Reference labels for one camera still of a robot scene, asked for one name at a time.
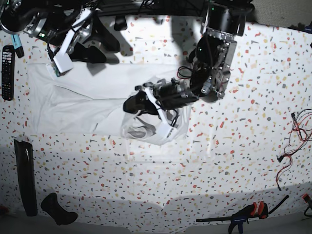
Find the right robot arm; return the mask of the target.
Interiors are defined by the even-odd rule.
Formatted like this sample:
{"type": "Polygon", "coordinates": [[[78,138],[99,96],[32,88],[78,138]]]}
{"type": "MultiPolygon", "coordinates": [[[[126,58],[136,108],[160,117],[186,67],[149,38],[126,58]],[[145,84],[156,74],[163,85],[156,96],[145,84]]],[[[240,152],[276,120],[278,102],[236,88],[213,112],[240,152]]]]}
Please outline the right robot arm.
{"type": "Polygon", "coordinates": [[[119,52],[118,40],[102,24],[98,1],[90,0],[2,0],[0,26],[17,35],[21,32],[47,43],[52,64],[60,73],[73,68],[73,61],[105,63],[103,52],[87,48],[100,42],[107,52],[119,52]]]}

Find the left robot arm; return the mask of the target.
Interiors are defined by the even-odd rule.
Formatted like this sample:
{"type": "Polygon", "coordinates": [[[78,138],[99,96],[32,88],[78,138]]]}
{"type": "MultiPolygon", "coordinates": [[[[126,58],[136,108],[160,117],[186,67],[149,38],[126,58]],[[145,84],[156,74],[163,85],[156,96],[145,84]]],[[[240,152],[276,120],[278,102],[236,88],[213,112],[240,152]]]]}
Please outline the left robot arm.
{"type": "Polygon", "coordinates": [[[212,103],[224,97],[237,46],[234,39],[243,36],[246,17],[254,5],[250,0],[208,0],[205,8],[202,38],[187,59],[191,74],[181,80],[163,79],[137,86],[137,93],[124,102],[124,112],[161,116],[173,111],[175,124],[180,108],[199,99],[212,103]]]}

